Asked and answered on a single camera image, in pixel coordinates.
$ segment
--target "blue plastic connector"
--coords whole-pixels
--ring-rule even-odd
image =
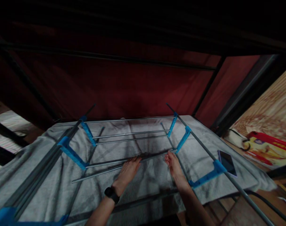
[[[82,125],[84,131],[86,132],[88,138],[90,139],[90,142],[92,143],[92,145],[94,147],[96,147],[96,141],[93,139],[93,134],[92,134],[89,126],[85,122],[83,122],[83,121],[81,122],[81,125]]]
[[[204,183],[218,177],[219,175],[227,172],[226,168],[221,164],[220,161],[215,160],[213,162],[214,165],[214,170],[212,170],[210,173],[206,174],[205,176],[203,176],[202,178],[200,178],[199,180],[197,180],[196,182],[193,182],[192,180],[188,181],[189,185],[191,187],[198,188],[199,186],[203,185]]]
[[[63,137],[61,141],[58,142],[57,146],[61,146],[61,150],[67,154],[81,169],[86,170],[86,166],[89,163],[85,163],[79,155],[70,147],[70,138]]]
[[[79,120],[85,122],[87,120],[87,117],[86,116],[82,116]]]
[[[173,115],[174,115],[174,118],[173,118],[172,123],[171,123],[171,125],[170,125],[170,129],[169,129],[169,132],[168,132],[168,137],[170,137],[171,132],[172,132],[172,130],[173,130],[173,127],[174,127],[174,125],[175,125],[175,122],[176,122],[177,119],[178,119],[178,114],[177,114],[176,112],[174,112]]]
[[[64,215],[58,222],[15,222],[16,208],[3,207],[0,209],[0,226],[62,226],[69,215]]]
[[[185,141],[186,141],[187,138],[189,137],[190,132],[192,131],[189,126],[186,126],[186,127],[185,127],[185,130],[186,130],[186,132],[185,132],[183,138],[181,139],[180,143],[179,143],[178,146],[177,146],[177,152],[176,152],[176,154],[180,151],[181,147],[183,146],[183,144],[185,143]]]

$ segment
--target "gray blanket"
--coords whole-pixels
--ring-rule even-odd
[[[204,127],[191,116],[182,116],[182,119],[215,157],[218,157],[218,150],[222,150],[232,155],[238,174],[238,178],[235,178],[235,180],[243,188],[249,188],[253,191],[258,189],[270,191],[276,188],[274,182],[265,172],[231,149],[212,131]],[[93,135],[97,136],[102,126],[105,127],[102,135],[110,135],[127,132],[161,130],[162,127],[160,122],[163,123],[166,129],[169,129],[171,121],[172,119],[153,119],[88,123],[88,125]],[[42,136],[38,137],[33,144],[25,147],[13,161],[0,169],[0,208],[41,161],[62,133],[73,124],[74,123],[72,122],[58,123],[52,126]],[[175,147],[184,133],[184,125],[177,120],[171,135],[171,140]],[[135,137],[157,135],[162,135],[162,133],[140,134]],[[104,138],[100,141],[105,142],[131,138],[133,138],[133,136],[111,137]],[[82,128],[75,134],[70,142],[70,146],[82,159],[88,160],[92,145]],[[128,158],[136,155],[148,155],[168,149],[171,149],[171,145],[166,137],[98,145],[91,163]],[[213,170],[212,159],[192,135],[189,136],[180,150],[179,157],[190,179],[193,181],[198,180],[200,177]],[[129,184],[125,193],[120,198],[119,204],[175,188],[168,167],[163,159],[164,157],[158,157],[142,163],[134,180]],[[87,171],[87,174],[89,175],[93,172],[113,166],[114,165],[91,168]],[[83,181],[73,205],[71,216],[94,210],[103,198],[104,190],[111,186],[118,174],[119,170]],[[76,188],[76,184],[71,184],[71,181],[80,178],[80,175],[80,168],[63,153],[26,208],[20,221],[58,221],[66,214],[69,200]],[[202,204],[236,191],[236,188],[225,175],[220,175],[195,189],[198,199]],[[108,224],[143,224],[183,210],[184,206],[180,196],[179,194],[176,194],[163,200],[153,201],[148,204],[112,214]]]

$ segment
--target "red cloth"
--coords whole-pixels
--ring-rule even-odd
[[[15,22],[0,22],[0,34],[6,41],[14,43],[212,67],[215,67],[220,59],[220,56],[204,53]],[[173,67],[21,51],[11,53],[63,121],[79,119],[94,103],[97,106],[88,115],[89,120],[172,115],[171,110],[165,105],[166,102],[180,115],[191,115],[212,75],[212,72]],[[252,62],[246,57],[246,62],[250,64],[242,70],[244,72],[240,76],[236,70],[238,63],[233,61],[233,71],[220,72],[219,81],[227,81],[230,75],[234,74],[232,90],[235,90],[247,75],[250,65],[255,63],[255,57],[251,58]],[[40,128],[51,125],[53,122],[45,110],[41,109],[41,105],[33,99],[29,91],[20,81],[17,82],[16,75],[6,67],[0,64],[0,83],[3,84],[3,89],[0,89],[0,100]],[[226,81],[219,85],[229,89],[229,83]],[[222,101],[216,101],[215,108],[222,109],[231,95],[232,91],[220,96]],[[18,106],[11,96],[24,100],[23,106]],[[198,112],[198,119],[211,125],[210,121],[215,120],[218,111],[204,108],[202,114]]]

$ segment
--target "wooden floor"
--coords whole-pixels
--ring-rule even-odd
[[[230,144],[227,141],[225,142],[241,155],[244,153],[238,147]],[[269,169],[266,168],[265,166],[257,162],[253,163],[260,169],[264,171],[269,171]],[[277,180],[275,182],[277,185],[283,184],[286,182],[286,179],[282,181]],[[286,192],[281,187],[278,186],[278,188],[273,191],[258,190],[257,193],[262,197],[264,197],[265,199],[267,199],[273,206],[275,206],[279,211],[281,211],[286,216],[286,203],[285,201],[278,198],[278,197],[283,197],[286,199]],[[249,197],[275,225],[278,226],[286,225],[286,222],[278,214],[276,214],[270,207],[268,207],[262,200],[260,200],[254,195],[249,195]],[[251,226],[264,225],[264,222],[260,218],[258,218],[258,216],[255,215],[255,211],[248,206],[245,200],[241,200],[241,202],[237,203],[237,206],[235,208],[235,201],[237,201],[237,199],[238,198],[236,198],[236,200],[233,200],[232,198],[226,198],[226,199],[215,200],[204,205],[204,208],[207,211],[210,218],[215,223],[215,225],[251,225]],[[234,224],[234,221],[232,221],[232,219],[234,220],[234,217],[230,217],[231,214],[235,215],[237,220],[240,220],[240,224],[237,223]],[[185,216],[186,216],[185,212],[178,213],[178,218],[182,226],[187,225]]]
[[[244,153],[241,149],[238,147],[230,144],[229,142],[225,141],[230,147],[232,147],[235,151],[240,153],[241,155]],[[269,171],[268,168],[265,166],[253,162],[257,167],[264,171]],[[283,197],[286,199],[286,192],[278,187],[277,189],[273,191],[263,191],[258,190],[257,193],[261,196],[263,196],[265,199],[267,199],[272,205],[274,205],[277,209],[279,209],[284,215],[286,215],[286,203],[285,201],[279,199],[278,197]],[[286,225],[286,222],[279,217],[270,207],[268,207],[262,200],[259,198],[249,195],[251,199],[255,202],[255,204],[264,212],[264,214],[275,224],[275,225]],[[228,199],[221,199],[221,204],[224,206],[224,208],[227,211],[230,211],[232,206],[235,204],[234,200],[231,198]],[[226,217],[226,213],[223,209],[223,207],[219,204],[218,200],[215,200],[213,202],[210,202],[209,205],[205,207],[206,211],[210,215],[210,217],[213,219],[216,225],[220,225],[223,219]]]

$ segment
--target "smartphone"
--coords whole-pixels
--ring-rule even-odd
[[[230,173],[232,176],[237,177],[237,173],[235,171],[235,167],[234,167],[231,155],[218,150],[218,157],[219,157],[219,161],[226,168],[228,173]]]

